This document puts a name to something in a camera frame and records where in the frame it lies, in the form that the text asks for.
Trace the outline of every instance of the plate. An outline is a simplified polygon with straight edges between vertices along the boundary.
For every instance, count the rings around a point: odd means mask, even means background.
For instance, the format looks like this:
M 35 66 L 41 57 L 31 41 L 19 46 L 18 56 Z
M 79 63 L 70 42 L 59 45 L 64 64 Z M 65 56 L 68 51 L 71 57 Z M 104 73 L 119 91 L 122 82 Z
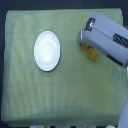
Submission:
M 60 59 L 60 43 L 57 36 L 50 31 L 42 32 L 34 46 L 34 58 L 43 71 L 53 70 Z

